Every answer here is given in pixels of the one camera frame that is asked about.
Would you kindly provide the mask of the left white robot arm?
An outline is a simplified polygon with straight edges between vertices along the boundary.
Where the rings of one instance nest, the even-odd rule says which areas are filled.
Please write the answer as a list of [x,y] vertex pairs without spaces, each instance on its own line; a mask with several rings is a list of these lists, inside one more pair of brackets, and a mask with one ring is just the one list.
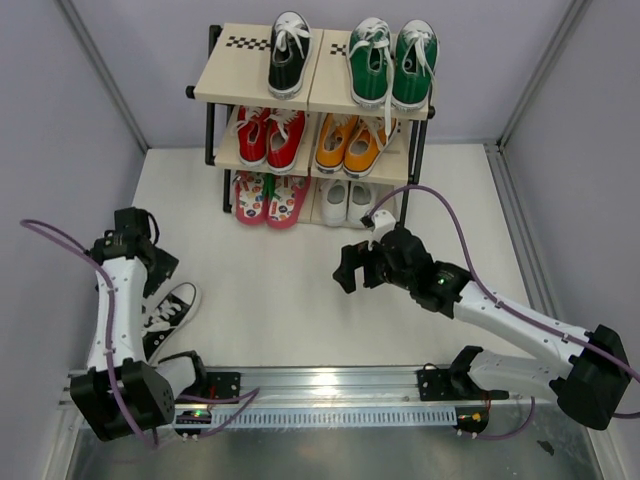
[[157,306],[146,307],[179,264],[158,239],[153,215],[129,207],[115,211],[113,229],[85,253],[97,269],[97,326],[87,371],[72,378],[70,396],[103,442],[171,423],[180,395],[196,402],[210,387],[196,352],[158,356],[200,303],[198,287],[182,282]]

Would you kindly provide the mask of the green sneaker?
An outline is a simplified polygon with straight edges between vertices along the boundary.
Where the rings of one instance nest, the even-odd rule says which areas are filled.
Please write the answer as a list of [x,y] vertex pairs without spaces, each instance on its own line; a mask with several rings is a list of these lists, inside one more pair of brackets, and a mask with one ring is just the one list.
[[391,106],[413,112],[426,106],[436,86],[440,41],[431,25],[420,19],[407,22],[396,36]]
[[366,109],[375,109],[389,103],[393,61],[388,24],[377,17],[362,20],[352,30],[347,50],[351,97],[354,102]]

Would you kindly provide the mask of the sideways black sneaker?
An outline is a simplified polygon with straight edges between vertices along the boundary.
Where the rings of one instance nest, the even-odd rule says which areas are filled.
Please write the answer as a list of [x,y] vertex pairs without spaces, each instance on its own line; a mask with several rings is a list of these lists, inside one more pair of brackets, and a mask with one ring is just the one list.
[[201,300],[199,288],[192,282],[175,286],[146,313],[142,324],[142,345],[146,362],[152,364],[166,342],[196,315]]

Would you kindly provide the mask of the pink flip-flop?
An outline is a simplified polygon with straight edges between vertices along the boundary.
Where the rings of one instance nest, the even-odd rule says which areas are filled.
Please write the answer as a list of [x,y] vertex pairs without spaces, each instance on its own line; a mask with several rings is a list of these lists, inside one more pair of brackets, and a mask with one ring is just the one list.
[[293,227],[298,222],[310,185],[309,176],[275,175],[269,190],[267,225],[279,230]]
[[270,178],[270,174],[262,172],[240,171],[236,174],[235,216],[240,223],[256,226],[266,221]]

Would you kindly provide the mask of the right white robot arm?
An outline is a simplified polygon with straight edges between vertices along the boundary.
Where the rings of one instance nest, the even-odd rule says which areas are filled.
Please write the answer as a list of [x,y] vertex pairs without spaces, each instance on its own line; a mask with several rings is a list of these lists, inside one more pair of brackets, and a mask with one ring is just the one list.
[[355,291],[358,269],[369,289],[395,285],[423,309],[477,326],[526,352],[521,358],[464,348],[447,375],[456,395],[508,391],[553,401],[572,420],[599,431],[618,417],[631,374],[621,337],[609,327],[588,331],[509,304],[470,271],[434,260],[403,227],[342,248],[333,278],[346,293]]

